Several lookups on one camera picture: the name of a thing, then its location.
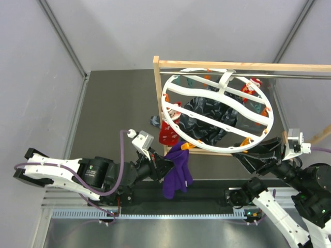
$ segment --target purple cloth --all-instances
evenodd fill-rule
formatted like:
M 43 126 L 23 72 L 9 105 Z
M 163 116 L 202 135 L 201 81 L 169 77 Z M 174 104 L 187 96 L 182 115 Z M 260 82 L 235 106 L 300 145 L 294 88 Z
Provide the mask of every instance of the purple cloth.
M 171 150 L 164 156 L 165 159 L 171 160 L 175 167 L 172 168 L 164 177 L 163 181 L 163 195 L 167 199 L 172 199 L 176 190 L 181 190 L 186 193 L 187 185 L 193 183 L 193 178 L 188 169 L 188 150 L 181 150 L 180 146 L 185 142 L 178 142 Z

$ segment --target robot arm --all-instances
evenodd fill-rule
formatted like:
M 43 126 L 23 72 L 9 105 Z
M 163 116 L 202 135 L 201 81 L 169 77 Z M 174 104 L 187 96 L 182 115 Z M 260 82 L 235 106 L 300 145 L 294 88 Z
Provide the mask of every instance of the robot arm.
M 292 196 L 292 200 L 309 233 L 278 205 L 258 178 L 249 180 L 236 194 L 235 191 L 230 192 L 229 199 L 238 205 L 253 202 L 262 209 L 282 232 L 290 247 L 331 247 L 328 238 L 331 235 L 331 167 L 314 164 L 301 169 L 293 158 L 310 153 L 310 144 L 303 142 L 303 135 L 297 130 L 290 130 L 289 134 L 286 145 L 280 138 L 275 138 L 233 156 L 250 173 L 273 173 L 299 191 L 298 195 Z
M 124 162 L 123 174 L 116 190 L 120 164 L 113 160 L 95 157 L 94 159 L 60 160 L 30 148 L 25 158 L 24 168 L 17 168 L 14 177 L 39 187 L 58 187 L 77 192 L 96 201 L 99 205 L 116 205 L 116 198 L 124 193 L 132 194 L 132 187 L 139 181 L 150 177 L 161 180 L 173 162 L 158 155 L 150 148 L 153 137 L 141 131 L 130 130 L 128 136 L 137 149 L 138 159 L 135 162 Z

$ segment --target black patterned cloth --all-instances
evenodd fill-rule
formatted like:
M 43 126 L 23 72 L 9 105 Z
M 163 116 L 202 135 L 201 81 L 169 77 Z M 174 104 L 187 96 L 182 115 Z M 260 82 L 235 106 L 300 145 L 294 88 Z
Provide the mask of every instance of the black patterned cloth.
M 211 86 L 208 86 L 207 89 L 218 91 L 217 88 Z M 243 103 L 243 99 L 237 95 L 228 92 L 225 92 L 224 94 L 235 99 L 241 104 Z M 238 111 L 221 102 L 209 98 L 194 97 L 191 101 L 185 104 L 184 108 L 232 127 L 234 127 L 237 123 Z M 152 116 L 151 125 L 161 128 L 160 117 Z M 215 146 L 216 143 L 227 134 L 227 131 L 222 128 L 215 127 L 195 118 L 191 118 L 183 113 L 180 115 L 179 127 L 183 132 L 195 140 L 201 140 L 205 144 L 211 146 Z

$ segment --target white wall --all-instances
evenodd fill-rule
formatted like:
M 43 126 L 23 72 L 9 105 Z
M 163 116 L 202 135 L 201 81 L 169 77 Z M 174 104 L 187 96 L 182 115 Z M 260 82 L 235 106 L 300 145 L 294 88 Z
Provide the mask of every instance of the white wall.
M 21 248 L 44 189 L 13 179 L 13 166 L 29 147 L 63 156 L 82 77 L 36 0 L 2 0 L 0 9 L 0 240 Z
M 48 0 L 85 70 L 161 59 L 272 62 L 303 0 Z
M 331 64 L 330 13 L 331 1 L 316 1 L 281 63 Z M 289 127 L 299 127 L 305 139 L 311 139 L 331 124 L 330 80 L 291 79 L 278 80 L 276 84 Z M 331 148 L 331 137 L 318 145 Z M 307 163 L 330 163 L 331 154 L 314 152 L 305 158 Z

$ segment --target purple glove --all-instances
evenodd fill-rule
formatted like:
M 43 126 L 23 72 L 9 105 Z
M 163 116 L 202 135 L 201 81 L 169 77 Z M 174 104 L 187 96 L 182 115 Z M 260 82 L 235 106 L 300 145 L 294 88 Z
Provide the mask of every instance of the purple glove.
M 180 148 L 184 143 L 185 142 L 178 142 L 170 149 L 167 155 L 164 156 L 165 159 L 171 160 L 175 165 L 164 177 L 163 195 L 167 199 L 172 199 L 175 195 L 175 191 L 179 189 L 186 193 L 186 185 L 193 183 L 193 178 L 188 169 L 189 151 L 181 150 Z

